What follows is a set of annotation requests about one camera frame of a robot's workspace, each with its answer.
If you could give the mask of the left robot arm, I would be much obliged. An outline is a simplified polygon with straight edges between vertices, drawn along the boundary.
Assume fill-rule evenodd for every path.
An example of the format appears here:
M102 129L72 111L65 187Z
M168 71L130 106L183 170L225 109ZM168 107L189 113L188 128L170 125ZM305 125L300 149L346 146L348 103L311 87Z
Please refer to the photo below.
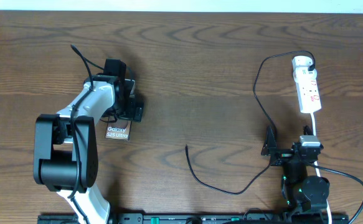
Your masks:
M143 103L134 93L127 65L108 58L101 72L89 75L82 91L64 109L41 114L35 121L33 177L57 193L72 214L46 214L38 223L115 223L111 204L96 184L98 149L95 127L105 118L139 122Z

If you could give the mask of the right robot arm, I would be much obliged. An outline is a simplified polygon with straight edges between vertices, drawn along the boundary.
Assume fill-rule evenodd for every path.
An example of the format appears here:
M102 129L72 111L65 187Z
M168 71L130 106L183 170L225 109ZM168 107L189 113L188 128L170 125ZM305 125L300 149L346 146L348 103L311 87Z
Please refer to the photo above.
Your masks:
M308 126L299 141L288 149L281 149L276 144L276 137L267 127L266 138L261 155L270 157L271 166L283 169L281 194L288 207L280 214L284 222L322 223L321 212L327 209L330 183L325 177L309 175L307 166L317 161L323 145Z

